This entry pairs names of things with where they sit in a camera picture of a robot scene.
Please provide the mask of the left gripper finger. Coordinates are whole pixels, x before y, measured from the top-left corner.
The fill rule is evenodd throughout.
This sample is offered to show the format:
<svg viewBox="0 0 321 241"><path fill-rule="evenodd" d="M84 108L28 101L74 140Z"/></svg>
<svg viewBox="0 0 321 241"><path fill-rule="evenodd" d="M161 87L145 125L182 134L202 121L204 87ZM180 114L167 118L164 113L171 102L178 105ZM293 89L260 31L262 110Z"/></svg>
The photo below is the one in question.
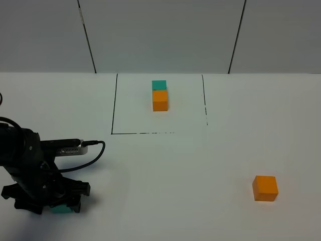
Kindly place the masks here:
<svg viewBox="0 0 321 241"><path fill-rule="evenodd" d="M74 213L79 213L81 209L81 196L76 195L68 199L67 207L70 208Z"/></svg>
<svg viewBox="0 0 321 241"><path fill-rule="evenodd" d="M42 214L45 203L32 199L15 199L15 209L30 211L34 214Z"/></svg>

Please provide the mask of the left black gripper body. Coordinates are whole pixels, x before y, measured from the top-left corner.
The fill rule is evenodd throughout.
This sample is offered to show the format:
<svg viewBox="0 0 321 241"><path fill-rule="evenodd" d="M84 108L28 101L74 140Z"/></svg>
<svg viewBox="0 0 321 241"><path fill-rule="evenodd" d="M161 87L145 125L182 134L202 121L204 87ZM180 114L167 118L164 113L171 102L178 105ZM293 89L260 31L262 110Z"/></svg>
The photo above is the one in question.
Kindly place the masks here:
<svg viewBox="0 0 321 241"><path fill-rule="evenodd" d="M90 195L90 184L66 178L53 164L41 166L5 166L15 184L4 186L1 196L13 198L32 205L58 205L73 197Z"/></svg>

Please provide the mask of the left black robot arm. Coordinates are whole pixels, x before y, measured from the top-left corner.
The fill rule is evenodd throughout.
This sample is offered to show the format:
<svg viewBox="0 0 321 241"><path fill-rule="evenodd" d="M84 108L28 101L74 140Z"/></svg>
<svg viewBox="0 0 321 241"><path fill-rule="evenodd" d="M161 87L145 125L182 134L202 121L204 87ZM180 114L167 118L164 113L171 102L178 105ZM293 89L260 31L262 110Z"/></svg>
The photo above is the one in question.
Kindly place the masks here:
<svg viewBox="0 0 321 241"><path fill-rule="evenodd" d="M30 129L2 123L1 165L15 183L4 186L1 196L14 199L15 209L38 215L45 207L54 213L79 213L81 197L90 194L90 185L64 177L55 158L86 152L80 139L42 141Z"/></svg>

